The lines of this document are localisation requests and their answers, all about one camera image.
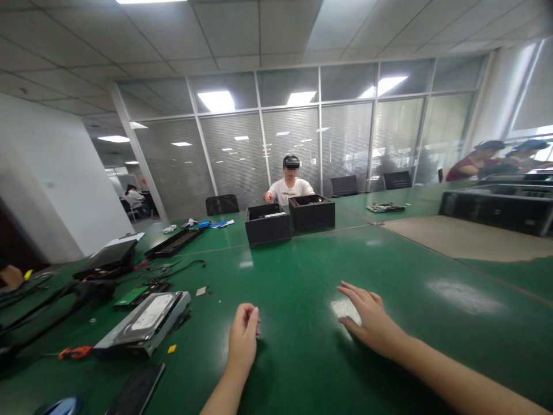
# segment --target glass panel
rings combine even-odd
[[[319,100],[318,68],[282,69],[257,73],[262,107],[299,107]]]
[[[268,180],[259,114],[210,116],[201,123],[219,194],[235,194],[240,210],[262,205]]]
[[[377,63],[321,67],[323,101],[374,98]]]
[[[332,196],[331,178],[357,176],[366,191],[372,103],[323,107],[323,189]]]
[[[438,59],[432,90],[475,89],[484,56],[456,56]]]
[[[134,132],[169,219],[205,216],[205,201],[215,192],[196,121],[143,124],[148,128]]]
[[[419,61],[382,62],[378,96],[406,95],[430,90],[432,59]]]
[[[194,112],[184,78],[122,81],[118,86],[131,120]]]
[[[379,102],[374,120],[369,190],[384,190],[384,173],[408,170],[413,176],[423,98]]]
[[[293,154],[300,160],[298,177],[307,180],[320,194],[319,110],[263,111],[263,124],[270,153],[271,182],[283,178],[282,160]]]
[[[460,160],[473,93],[433,96],[426,108],[415,183],[438,183],[438,169]]]
[[[190,78],[198,112],[234,112],[257,108],[253,72]]]

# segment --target office chair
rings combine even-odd
[[[359,193],[357,190],[357,176],[344,176],[341,178],[331,178],[332,183],[332,198],[354,196]]]
[[[208,216],[239,212],[238,199],[236,195],[212,196],[206,199],[206,210]]]
[[[409,171],[384,173],[384,190],[413,187]]]

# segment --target white t-shirt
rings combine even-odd
[[[281,206],[288,206],[289,197],[315,194],[309,182],[300,178],[296,178],[296,183],[292,188],[288,188],[285,179],[281,178],[279,181],[272,184],[269,188],[269,193],[275,196],[276,201]]]

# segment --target black tray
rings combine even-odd
[[[151,250],[146,251],[144,256],[148,259],[169,258],[189,245],[194,239],[203,233],[204,229],[184,229],[179,233],[164,240],[159,245],[154,246]]]

